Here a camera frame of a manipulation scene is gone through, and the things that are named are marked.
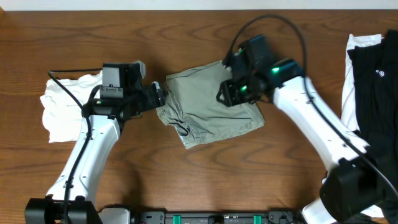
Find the khaki green shorts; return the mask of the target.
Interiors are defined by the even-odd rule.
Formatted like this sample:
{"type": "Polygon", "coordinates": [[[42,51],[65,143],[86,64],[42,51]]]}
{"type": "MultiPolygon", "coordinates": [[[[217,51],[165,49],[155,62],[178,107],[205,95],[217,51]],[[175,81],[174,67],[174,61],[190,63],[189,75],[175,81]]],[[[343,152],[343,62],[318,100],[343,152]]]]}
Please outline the khaki green shorts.
{"type": "Polygon", "coordinates": [[[166,76],[168,95],[157,115],[173,126],[186,149],[234,138],[262,127],[265,120],[255,104],[227,107],[216,100],[221,82],[231,72],[220,61],[166,76]]]}

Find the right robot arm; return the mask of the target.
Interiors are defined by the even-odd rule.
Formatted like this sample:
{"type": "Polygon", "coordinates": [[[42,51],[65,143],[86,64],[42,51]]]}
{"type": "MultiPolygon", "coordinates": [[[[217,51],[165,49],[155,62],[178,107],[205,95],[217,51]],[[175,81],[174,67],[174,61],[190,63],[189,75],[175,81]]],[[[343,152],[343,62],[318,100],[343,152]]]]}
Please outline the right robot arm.
{"type": "Polygon", "coordinates": [[[222,63],[232,77],[220,85],[220,103],[230,107],[267,96],[320,156],[326,177],[320,197],[301,211],[306,223],[344,222],[396,198],[383,173],[389,165],[384,151],[373,151],[342,124],[295,60],[275,61],[263,35],[242,42],[237,52],[229,50],[222,63]]]}

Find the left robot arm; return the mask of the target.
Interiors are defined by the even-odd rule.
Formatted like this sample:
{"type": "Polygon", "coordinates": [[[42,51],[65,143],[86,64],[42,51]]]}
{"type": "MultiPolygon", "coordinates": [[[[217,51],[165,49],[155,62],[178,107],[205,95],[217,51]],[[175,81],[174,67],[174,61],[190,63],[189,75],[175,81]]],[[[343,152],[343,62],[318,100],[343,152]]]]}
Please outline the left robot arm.
{"type": "Polygon", "coordinates": [[[26,223],[139,223],[139,216],[125,205],[112,205],[98,212],[94,201],[109,153],[126,121],[165,104],[158,82],[142,84],[146,66],[104,63],[102,83],[86,103],[71,98],[81,109],[81,129],[62,170],[44,198],[31,198],[26,205],[26,223]]]}

